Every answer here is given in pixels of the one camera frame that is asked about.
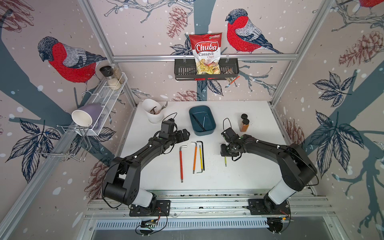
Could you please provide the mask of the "large black hex key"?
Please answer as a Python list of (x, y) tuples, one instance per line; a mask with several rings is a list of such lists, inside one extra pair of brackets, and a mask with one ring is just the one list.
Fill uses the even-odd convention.
[(205, 157), (204, 157), (204, 143), (202, 141), (197, 141), (198, 145), (201, 145), (202, 147), (202, 153), (203, 153), (203, 169), (205, 170)]

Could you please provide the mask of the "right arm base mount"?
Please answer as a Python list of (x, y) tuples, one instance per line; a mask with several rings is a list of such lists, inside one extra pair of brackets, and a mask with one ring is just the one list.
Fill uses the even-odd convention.
[(251, 215), (289, 215), (291, 212), (287, 201), (276, 205), (265, 199), (249, 199), (246, 209), (250, 211)]

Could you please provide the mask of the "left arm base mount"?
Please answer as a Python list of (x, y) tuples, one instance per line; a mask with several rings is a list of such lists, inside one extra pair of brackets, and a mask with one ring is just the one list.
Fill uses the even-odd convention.
[(150, 203), (148, 207), (142, 207), (139, 205), (131, 205), (131, 210), (129, 213), (130, 217), (158, 217), (169, 216), (171, 208), (170, 200), (159, 200), (156, 202)]

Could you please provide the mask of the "red handled hex key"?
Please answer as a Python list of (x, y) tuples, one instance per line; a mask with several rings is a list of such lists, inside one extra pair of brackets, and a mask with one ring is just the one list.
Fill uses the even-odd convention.
[(180, 146), (179, 157), (180, 157), (180, 174), (181, 174), (181, 183), (184, 182), (184, 172), (183, 172), (183, 148), (187, 148), (187, 145)]

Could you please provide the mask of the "orange handled hex key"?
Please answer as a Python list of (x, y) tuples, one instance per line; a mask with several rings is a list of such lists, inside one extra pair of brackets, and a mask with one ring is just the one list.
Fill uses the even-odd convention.
[(194, 163), (193, 163), (193, 174), (195, 174), (196, 171), (196, 160), (197, 160), (197, 142), (191, 142), (192, 144), (195, 145), (195, 150), (194, 150)]

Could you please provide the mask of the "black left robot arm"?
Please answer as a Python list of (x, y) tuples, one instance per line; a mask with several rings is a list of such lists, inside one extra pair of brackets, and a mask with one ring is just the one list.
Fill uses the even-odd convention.
[(157, 132), (137, 152), (125, 158), (116, 157), (102, 181), (102, 199), (109, 198), (127, 206), (154, 208), (155, 195), (140, 188), (141, 171), (154, 158), (164, 154), (169, 147), (188, 141), (190, 135), (186, 129), (162, 136), (161, 132)]

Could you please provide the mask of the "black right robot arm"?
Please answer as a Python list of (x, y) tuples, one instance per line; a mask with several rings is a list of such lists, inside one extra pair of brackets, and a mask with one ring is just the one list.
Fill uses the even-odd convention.
[(250, 135), (241, 137), (232, 128), (221, 133), (226, 141), (221, 145), (221, 156), (236, 162), (242, 154), (254, 154), (279, 165), (282, 179), (264, 196), (264, 209), (279, 210), (287, 199), (309, 185), (318, 171), (306, 152), (297, 144), (276, 145)]

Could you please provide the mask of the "yellow handled hex key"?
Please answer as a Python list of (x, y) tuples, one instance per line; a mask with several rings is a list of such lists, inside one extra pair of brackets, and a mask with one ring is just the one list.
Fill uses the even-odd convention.
[(197, 174), (202, 174), (203, 171), (204, 171), (204, 167), (203, 167), (203, 153), (202, 153), (202, 147), (201, 145), (199, 145), (199, 154), (200, 154), (200, 167), (201, 167), (201, 170), (199, 172), (197, 172)]

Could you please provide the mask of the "thin black hex key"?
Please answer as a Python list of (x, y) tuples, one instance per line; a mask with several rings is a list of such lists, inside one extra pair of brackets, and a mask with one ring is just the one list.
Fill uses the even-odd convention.
[(206, 129), (205, 129), (204, 126), (199, 122), (199, 120), (195, 117), (194, 114), (192, 114), (192, 117), (195, 119), (195, 121), (196, 121), (197, 124), (200, 126), (200, 128), (202, 129), (202, 131), (205, 132)]

